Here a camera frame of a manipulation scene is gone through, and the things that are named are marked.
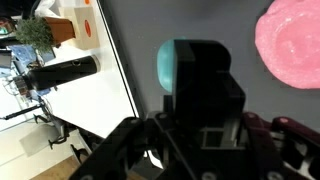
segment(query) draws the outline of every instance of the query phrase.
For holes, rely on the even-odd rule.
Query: black bottle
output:
[[[31,70],[22,76],[28,90],[45,90],[100,71],[96,56],[86,56],[67,62]]]

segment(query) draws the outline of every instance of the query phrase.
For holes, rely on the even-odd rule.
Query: black plastic part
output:
[[[263,121],[258,115],[253,113],[245,113],[243,121],[248,132],[258,179],[268,179],[269,172],[276,172],[284,178],[282,158],[273,143],[269,131],[264,128]]]
[[[311,162],[309,173],[315,179],[320,179],[320,156],[314,158]]]
[[[175,48],[173,97],[180,125],[197,130],[238,119],[245,94],[229,73],[228,50],[216,41],[195,40],[176,40]]]

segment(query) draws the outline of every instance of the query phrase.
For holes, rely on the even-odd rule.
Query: gray surface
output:
[[[286,115],[320,128],[319,90],[290,88],[275,79],[255,45],[255,24],[270,0],[109,0],[142,101],[148,111],[161,110],[162,89],[156,56],[172,38],[217,40],[232,55],[232,74],[247,95],[246,110],[266,120]]]

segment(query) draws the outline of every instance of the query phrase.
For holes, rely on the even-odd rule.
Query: black object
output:
[[[35,105],[35,106],[32,106],[32,107],[29,107],[27,109],[23,109],[21,111],[18,111],[18,112],[15,112],[15,113],[12,113],[10,115],[7,115],[5,117],[2,117],[0,119],[3,119],[3,120],[10,120],[12,118],[15,118],[17,116],[20,116],[22,114],[25,114],[25,113],[28,113],[28,112],[31,112],[31,111],[34,111],[36,109],[39,109],[41,108],[42,111],[44,112],[44,114],[49,114],[49,109],[48,109],[48,106],[47,104],[43,101],[43,99],[41,97],[39,97],[39,104]]]
[[[100,71],[95,56],[86,56],[71,61],[34,69],[22,76],[28,90],[45,90]]]
[[[221,44],[175,41],[175,47],[175,91],[173,100],[164,98],[167,112],[124,119],[71,180],[125,179],[146,150],[156,150],[164,166],[157,179],[307,179],[284,166],[295,158],[284,158],[284,149],[298,150],[307,175],[320,179],[320,135],[287,117],[270,124],[243,113],[244,93],[230,76],[230,56]],[[284,148],[288,142],[294,146]]]
[[[76,161],[78,162],[78,164],[82,164],[82,160],[81,160],[81,155],[84,155],[86,157],[89,156],[89,153],[87,152],[86,149],[82,148],[82,149],[76,149],[73,144],[70,144],[70,148],[71,151],[73,153],[73,156],[75,157]]]
[[[66,122],[65,120],[53,114],[49,114],[48,116],[50,121],[53,123],[53,125],[56,127],[56,129],[59,132],[59,137],[56,140],[54,141],[48,140],[50,148],[53,149],[54,144],[65,143],[67,141],[67,138],[70,137],[69,133],[75,130],[76,128],[74,125]]]

